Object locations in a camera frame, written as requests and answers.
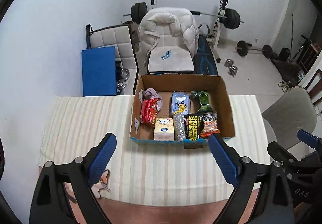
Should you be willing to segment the red snack bag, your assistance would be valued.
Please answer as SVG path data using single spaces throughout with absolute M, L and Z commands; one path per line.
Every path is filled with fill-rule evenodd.
M 154 125 L 158 113 L 158 101 L 161 98 L 151 98 L 144 100 L 140 112 L 140 122 L 146 125 Z

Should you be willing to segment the beige tissue box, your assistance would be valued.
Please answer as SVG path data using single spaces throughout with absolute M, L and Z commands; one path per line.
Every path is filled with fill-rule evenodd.
M 174 141 L 175 131 L 172 118 L 157 118 L 154 126 L 155 141 Z

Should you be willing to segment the lilac cloth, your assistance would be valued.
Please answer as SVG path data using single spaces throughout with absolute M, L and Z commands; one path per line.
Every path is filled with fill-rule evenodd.
M 153 88 L 148 88 L 144 91 L 144 98 L 148 99 L 156 99 L 157 100 L 157 111 L 159 112 L 163 107 L 163 99 L 161 95 L 156 92 Z

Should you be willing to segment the red white snack packet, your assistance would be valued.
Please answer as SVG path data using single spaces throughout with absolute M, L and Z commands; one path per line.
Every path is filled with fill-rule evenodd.
M 214 133 L 220 133 L 217 123 L 217 113 L 208 112 L 204 113 L 200 118 L 200 138 L 208 138 Z

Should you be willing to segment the silver yellow scrubbing mitt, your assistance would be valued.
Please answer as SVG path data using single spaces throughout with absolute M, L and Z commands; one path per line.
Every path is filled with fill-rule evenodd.
M 185 117 L 183 112 L 176 111 L 173 114 L 173 126 L 175 130 L 175 140 L 176 141 L 184 141 L 186 139 L 185 133 Z

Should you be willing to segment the black yellow shoe wipes pack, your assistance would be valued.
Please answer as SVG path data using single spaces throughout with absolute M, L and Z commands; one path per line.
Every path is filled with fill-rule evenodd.
M 184 115 L 186 138 L 190 141 L 199 139 L 200 116 L 198 114 Z

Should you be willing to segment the green wet wipes pack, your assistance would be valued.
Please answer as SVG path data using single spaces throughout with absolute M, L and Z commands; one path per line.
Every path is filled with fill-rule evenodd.
M 192 91 L 190 96 L 198 101 L 199 108 L 198 113 L 213 112 L 213 108 L 210 105 L 209 92 L 205 90 Z

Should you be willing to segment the blue cartoon tissue pack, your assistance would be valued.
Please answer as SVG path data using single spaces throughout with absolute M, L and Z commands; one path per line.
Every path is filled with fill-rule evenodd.
M 184 92 L 174 92 L 171 97 L 170 116 L 176 111 L 183 112 L 184 115 L 190 113 L 190 95 Z

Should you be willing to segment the grey chair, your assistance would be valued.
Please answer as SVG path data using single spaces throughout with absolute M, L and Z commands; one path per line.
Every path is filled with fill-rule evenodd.
M 308 92 L 300 86 L 291 88 L 273 105 L 262 112 L 264 125 L 268 127 L 269 142 L 277 142 L 290 149 L 300 141 L 298 130 L 312 133 L 317 124 L 317 115 Z

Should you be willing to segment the striped tablecloth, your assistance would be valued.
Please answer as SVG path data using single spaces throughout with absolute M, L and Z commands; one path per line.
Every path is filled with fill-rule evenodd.
M 132 96 L 60 97 L 44 131 L 40 164 L 72 162 L 111 132 L 117 147 L 101 197 L 148 206 L 189 206 L 229 198 L 233 191 L 208 147 L 137 144 L 129 136 Z

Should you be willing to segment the blue foam board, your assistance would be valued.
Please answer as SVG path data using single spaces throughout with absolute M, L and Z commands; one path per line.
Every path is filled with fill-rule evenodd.
M 83 96 L 115 96 L 115 46 L 85 49 L 81 52 Z

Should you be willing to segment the chrome dumbbell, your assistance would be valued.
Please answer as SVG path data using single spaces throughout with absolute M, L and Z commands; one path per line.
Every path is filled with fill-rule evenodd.
M 235 77 L 238 72 L 238 68 L 234 65 L 234 60 L 232 59 L 226 59 L 224 66 L 228 68 L 228 73 Z

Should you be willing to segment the brown cardboard box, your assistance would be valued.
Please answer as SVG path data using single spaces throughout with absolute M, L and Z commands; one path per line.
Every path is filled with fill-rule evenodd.
M 141 123 L 144 92 L 152 88 L 160 94 L 163 106 L 156 114 L 157 118 L 171 118 L 172 110 L 185 110 L 189 114 L 200 109 L 198 98 L 192 98 L 191 92 L 206 91 L 211 108 L 217 113 L 219 135 L 222 138 L 235 136 L 232 109 L 226 85 L 221 76 L 199 74 L 148 74 L 142 75 L 137 83 L 133 101 L 130 138 L 138 144 L 154 144 L 154 126 Z

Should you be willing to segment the black floor barbell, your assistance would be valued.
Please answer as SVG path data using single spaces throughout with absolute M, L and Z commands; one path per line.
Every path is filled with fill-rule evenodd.
M 264 45 L 262 48 L 258 48 L 253 47 L 252 44 L 249 44 L 245 41 L 238 41 L 236 51 L 240 57 L 245 57 L 249 51 L 261 52 L 267 59 L 270 59 L 273 53 L 273 49 L 270 45 Z

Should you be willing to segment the blue black weight bench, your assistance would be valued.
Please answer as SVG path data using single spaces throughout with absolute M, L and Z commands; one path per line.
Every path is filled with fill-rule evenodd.
M 196 74 L 218 75 L 216 62 L 204 35 L 199 35 L 198 50 L 194 56 L 194 67 Z

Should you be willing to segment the beige padded chair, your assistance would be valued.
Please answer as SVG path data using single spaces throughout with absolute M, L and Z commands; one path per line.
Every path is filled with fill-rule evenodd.
M 171 56 L 161 57 L 171 50 Z M 193 73 L 193 57 L 182 36 L 163 35 L 157 38 L 155 46 L 147 56 L 147 73 Z

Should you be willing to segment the blue wrapper on chair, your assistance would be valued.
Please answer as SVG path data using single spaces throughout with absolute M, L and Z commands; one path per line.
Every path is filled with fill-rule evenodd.
M 171 56 L 171 50 L 168 50 L 164 56 L 161 57 L 162 60 L 165 60 Z

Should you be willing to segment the barbell on rack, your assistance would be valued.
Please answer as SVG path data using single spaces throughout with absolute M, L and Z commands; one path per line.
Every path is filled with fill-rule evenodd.
M 137 2 L 134 4 L 130 13 L 124 14 L 124 17 L 131 16 L 134 23 L 149 23 L 149 27 L 158 24 L 172 24 L 175 28 L 186 28 L 194 24 L 194 16 L 212 16 L 222 21 L 227 29 L 237 29 L 242 23 L 240 14 L 233 9 L 227 8 L 222 15 L 212 15 L 201 13 L 199 11 L 190 11 L 185 8 L 155 8 L 147 9 L 145 2 Z

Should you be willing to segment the white puffer jacket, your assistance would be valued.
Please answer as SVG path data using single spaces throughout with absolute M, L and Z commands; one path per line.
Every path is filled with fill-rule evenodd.
M 149 27 L 149 23 L 141 23 L 138 27 L 140 50 L 148 55 L 157 41 L 163 35 L 182 36 L 181 28 L 175 28 L 172 24 L 156 24 Z

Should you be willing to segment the white barbell rack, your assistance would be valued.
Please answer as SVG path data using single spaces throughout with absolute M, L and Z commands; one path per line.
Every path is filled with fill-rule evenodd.
M 220 0 L 220 6 L 218 10 L 217 15 L 222 15 L 224 13 L 224 10 L 227 9 L 227 4 L 229 0 Z M 216 49 L 219 41 L 219 36 L 221 34 L 221 29 L 224 27 L 222 21 L 220 21 L 217 17 L 213 30 L 208 32 L 207 38 L 210 39 L 210 42 L 212 42 L 213 50 Z M 181 34 L 183 37 L 184 43 L 187 45 L 191 56 L 195 56 L 198 50 L 198 40 L 200 35 L 200 26 L 197 26 L 194 19 L 194 24 L 190 27 L 181 28 Z

